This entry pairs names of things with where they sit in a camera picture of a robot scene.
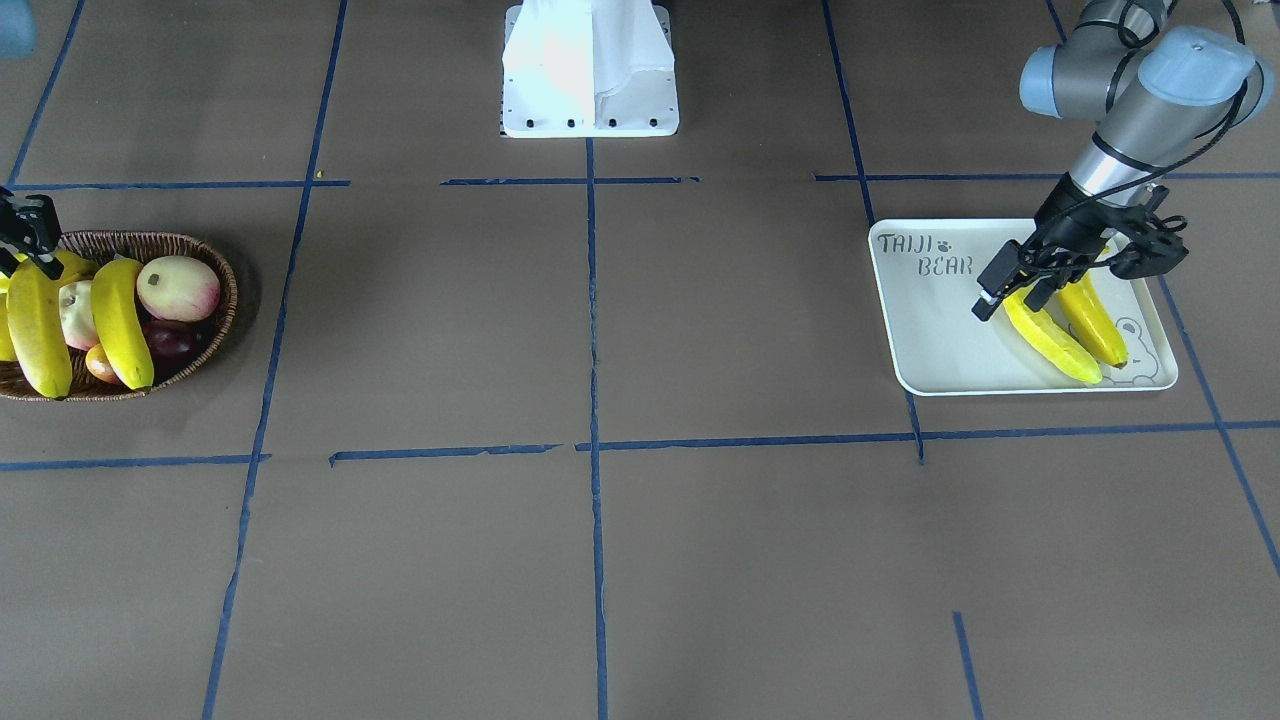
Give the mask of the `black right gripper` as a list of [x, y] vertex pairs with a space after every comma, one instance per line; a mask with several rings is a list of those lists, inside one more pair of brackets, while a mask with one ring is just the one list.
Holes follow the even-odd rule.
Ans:
[[58, 281], [63, 274], [63, 263], [55, 249], [61, 236], [52, 197], [42, 193], [20, 197], [1, 187], [3, 250], [23, 252], [50, 281]]

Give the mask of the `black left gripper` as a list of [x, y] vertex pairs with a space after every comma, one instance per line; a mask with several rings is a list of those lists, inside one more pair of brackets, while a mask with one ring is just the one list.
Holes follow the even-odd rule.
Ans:
[[979, 299], [972, 307], [988, 322], [1014, 291], [1025, 287], [1021, 304], [1037, 313], [1065, 284], [1103, 268], [1123, 281], [1162, 275], [1189, 256], [1180, 232], [1181, 215], [1157, 217], [1169, 188], [1138, 188], [1137, 205], [1116, 206], [1093, 199], [1062, 174], [1034, 215], [1036, 229], [1020, 245], [1009, 240], [977, 277]]

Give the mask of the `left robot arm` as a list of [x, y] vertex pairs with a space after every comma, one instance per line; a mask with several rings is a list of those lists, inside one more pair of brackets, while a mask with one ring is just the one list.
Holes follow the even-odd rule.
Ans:
[[1059, 45], [1023, 68], [1025, 109], [1094, 122], [1089, 143], [1033, 217], [978, 275], [974, 315], [986, 322], [1015, 291], [1042, 309], [1059, 291], [1103, 268], [1123, 281], [1162, 275], [1188, 251], [1185, 220], [1162, 219], [1160, 179], [1258, 115], [1277, 73], [1240, 27], [1231, 35], [1169, 28], [1171, 1], [1089, 1]]

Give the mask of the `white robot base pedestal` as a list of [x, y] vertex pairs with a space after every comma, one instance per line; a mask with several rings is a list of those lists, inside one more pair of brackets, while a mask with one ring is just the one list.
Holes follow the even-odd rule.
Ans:
[[678, 132], [667, 8], [521, 1], [506, 10], [500, 131], [508, 138], [645, 138]]

